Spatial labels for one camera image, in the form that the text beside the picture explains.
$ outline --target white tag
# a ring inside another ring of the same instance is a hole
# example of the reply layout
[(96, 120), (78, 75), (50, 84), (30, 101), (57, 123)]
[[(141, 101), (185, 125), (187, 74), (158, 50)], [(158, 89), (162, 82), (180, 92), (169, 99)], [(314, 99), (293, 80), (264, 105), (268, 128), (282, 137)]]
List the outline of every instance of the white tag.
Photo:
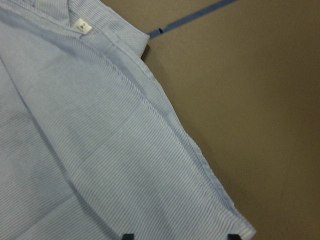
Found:
[(82, 32), (83, 34), (87, 34), (88, 32), (90, 32), (90, 30), (92, 29), (92, 27), (85, 22), (83, 19), (79, 18), (72, 26), (73, 29), (79, 30), (80, 32)]

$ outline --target fabric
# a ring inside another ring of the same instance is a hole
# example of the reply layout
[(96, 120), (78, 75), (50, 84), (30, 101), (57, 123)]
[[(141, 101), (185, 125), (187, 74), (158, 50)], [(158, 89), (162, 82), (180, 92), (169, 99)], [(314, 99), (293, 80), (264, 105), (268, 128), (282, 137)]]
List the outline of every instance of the fabric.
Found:
[(0, 0), (0, 31), (0, 239), (252, 238), (140, 60), (149, 36), (98, 0)]

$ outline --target blue and white striped fabric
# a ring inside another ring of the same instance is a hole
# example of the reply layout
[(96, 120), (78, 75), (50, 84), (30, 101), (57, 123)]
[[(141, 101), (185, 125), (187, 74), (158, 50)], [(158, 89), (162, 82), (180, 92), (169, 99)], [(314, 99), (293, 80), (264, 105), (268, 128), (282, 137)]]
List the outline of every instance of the blue and white striped fabric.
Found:
[(149, 36), (98, 0), (0, 0), (0, 32), (0, 239), (253, 237), (140, 60)]

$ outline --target blue tape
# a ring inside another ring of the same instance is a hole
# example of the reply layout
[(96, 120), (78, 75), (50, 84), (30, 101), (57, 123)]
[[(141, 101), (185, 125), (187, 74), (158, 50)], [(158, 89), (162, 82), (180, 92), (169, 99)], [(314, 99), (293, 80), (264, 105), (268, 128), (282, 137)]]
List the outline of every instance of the blue tape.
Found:
[(165, 29), (161, 29), (161, 28), (158, 28), (152, 32), (149, 32), (148, 35), (150, 35), (150, 40), (151, 39), (154, 39), (156, 37), (159, 37), (160, 35), (162, 34), (165, 34), (173, 29), (176, 29), (178, 27), (181, 27), (182, 25), (185, 25), (187, 23), (190, 23), (191, 21), (194, 21), (198, 18), (201, 18), (203, 17), (204, 15), (207, 15), (207, 14), (210, 14), (218, 9), (221, 9), (233, 2), (235, 2), (237, 0), (221, 0), (221, 1), (218, 1), (210, 6), (207, 6), (199, 11), (196, 11), (188, 16), (185, 16), (177, 21), (174, 21), (172, 23), (170, 23), (169, 25), (167, 25), (165, 27)]

